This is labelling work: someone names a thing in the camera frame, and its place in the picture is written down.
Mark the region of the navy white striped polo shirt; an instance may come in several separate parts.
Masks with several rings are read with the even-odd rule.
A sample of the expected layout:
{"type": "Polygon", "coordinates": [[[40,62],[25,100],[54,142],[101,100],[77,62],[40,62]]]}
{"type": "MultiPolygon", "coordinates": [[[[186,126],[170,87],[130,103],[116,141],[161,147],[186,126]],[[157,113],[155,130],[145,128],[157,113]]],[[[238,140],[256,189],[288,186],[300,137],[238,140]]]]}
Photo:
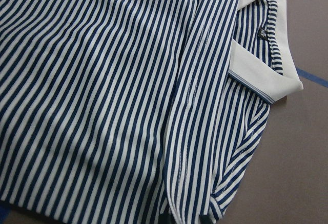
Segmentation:
{"type": "Polygon", "coordinates": [[[286,0],[1,0],[1,202],[216,223],[302,88],[286,0]]]}

